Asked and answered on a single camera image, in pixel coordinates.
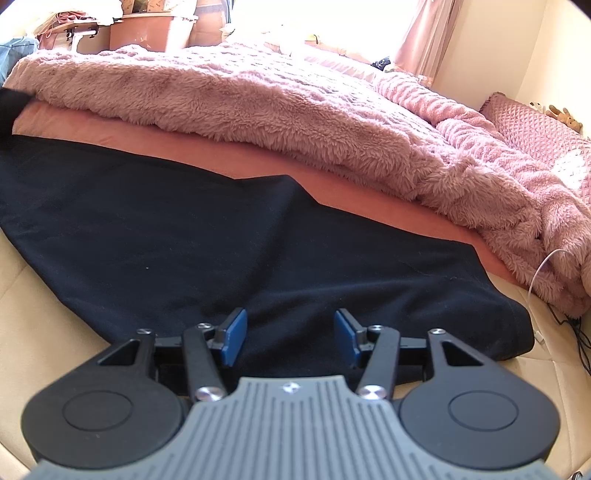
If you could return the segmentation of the black pants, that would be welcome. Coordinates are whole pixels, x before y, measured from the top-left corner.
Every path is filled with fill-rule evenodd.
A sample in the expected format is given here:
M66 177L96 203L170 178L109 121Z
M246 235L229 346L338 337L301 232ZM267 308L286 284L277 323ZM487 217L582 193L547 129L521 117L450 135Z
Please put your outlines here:
M1 93L1 227L58 299L105 340L167 337L249 315L225 380L359 374L335 311L406 337L442 328L497 361L529 352L527 310L475 249L322 205L287 176L207 170L16 135L29 102Z

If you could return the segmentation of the pink curtain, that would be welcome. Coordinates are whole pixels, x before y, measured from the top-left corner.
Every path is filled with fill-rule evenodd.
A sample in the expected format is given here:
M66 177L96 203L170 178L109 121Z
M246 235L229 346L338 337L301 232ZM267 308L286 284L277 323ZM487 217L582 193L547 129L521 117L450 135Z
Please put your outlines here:
M452 39L463 0L423 1L394 64L431 87Z

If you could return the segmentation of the pink quilted headboard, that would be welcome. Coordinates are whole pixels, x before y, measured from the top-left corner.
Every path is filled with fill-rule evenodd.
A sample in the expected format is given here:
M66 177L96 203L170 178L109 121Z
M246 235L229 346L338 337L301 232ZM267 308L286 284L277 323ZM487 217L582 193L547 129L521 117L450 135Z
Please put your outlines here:
M587 204L590 203L590 141L569 127L514 101L492 94L480 112L506 143L541 162Z

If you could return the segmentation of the blue denim bag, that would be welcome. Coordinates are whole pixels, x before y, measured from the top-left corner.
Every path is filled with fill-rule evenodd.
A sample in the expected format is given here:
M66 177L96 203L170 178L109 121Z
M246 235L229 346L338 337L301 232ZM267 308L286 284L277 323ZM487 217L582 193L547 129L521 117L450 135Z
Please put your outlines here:
M34 37L14 38L0 45L0 85L3 86L14 66L39 49Z

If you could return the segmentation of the fluffy pink blanket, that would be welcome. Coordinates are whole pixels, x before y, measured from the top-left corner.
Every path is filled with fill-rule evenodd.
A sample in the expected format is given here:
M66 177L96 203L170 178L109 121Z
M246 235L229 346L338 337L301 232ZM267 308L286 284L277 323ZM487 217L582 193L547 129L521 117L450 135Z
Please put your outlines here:
M40 50L7 86L54 107L249 143L474 229L523 284L590 308L590 211L477 111L405 73L351 76L245 45L176 53Z

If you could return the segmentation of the pink plastic storage bin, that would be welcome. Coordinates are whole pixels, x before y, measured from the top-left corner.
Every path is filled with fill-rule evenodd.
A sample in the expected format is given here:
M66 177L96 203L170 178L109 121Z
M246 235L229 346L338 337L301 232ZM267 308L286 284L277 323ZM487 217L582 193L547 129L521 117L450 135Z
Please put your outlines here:
M187 46L197 16L172 13L136 13L124 15L110 26L109 48L139 45L155 52L168 52Z

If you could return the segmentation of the salmon pink bed sheet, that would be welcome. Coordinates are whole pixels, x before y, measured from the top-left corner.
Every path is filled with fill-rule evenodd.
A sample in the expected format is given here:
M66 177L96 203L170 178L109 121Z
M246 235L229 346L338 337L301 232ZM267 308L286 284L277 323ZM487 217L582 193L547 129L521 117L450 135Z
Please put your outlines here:
M34 101L14 122L13 132L67 140L202 168L232 179L288 175L318 202L412 233L472 245L487 272L522 286L481 236L434 211L345 177L318 170L252 144L217 142L194 134L166 132L93 113Z

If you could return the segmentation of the plush toy on headboard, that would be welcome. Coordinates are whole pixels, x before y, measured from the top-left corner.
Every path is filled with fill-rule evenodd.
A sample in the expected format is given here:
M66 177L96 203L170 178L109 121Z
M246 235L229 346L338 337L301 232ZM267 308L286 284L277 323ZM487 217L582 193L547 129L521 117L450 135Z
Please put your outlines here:
M583 133L583 124L577 121L566 108L560 110L554 105L544 106L539 102L530 102L529 106L539 113L559 121L576 133Z

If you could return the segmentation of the beige leather mattress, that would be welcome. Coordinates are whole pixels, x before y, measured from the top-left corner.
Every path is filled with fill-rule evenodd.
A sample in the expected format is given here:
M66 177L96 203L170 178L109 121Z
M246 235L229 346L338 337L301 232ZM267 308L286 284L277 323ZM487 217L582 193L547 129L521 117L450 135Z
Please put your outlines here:
M493 284L529 309L536 343L504 366L548 395L561 427L548 463L563 478L590 470L590 376L561 314L498 276ZM66 308L8 241L1 240L1 476L21 479L35 461L20 418L35 393L107 343Z

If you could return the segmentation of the small folding table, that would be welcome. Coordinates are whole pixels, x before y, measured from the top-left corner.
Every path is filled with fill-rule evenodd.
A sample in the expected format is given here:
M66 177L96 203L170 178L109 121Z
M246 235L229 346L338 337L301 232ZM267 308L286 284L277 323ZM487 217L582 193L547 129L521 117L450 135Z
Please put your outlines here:
M109 49L110 27L93 19L70 18L59 23L54 17L50 24L37 27L34 36L40 49L95 54Z

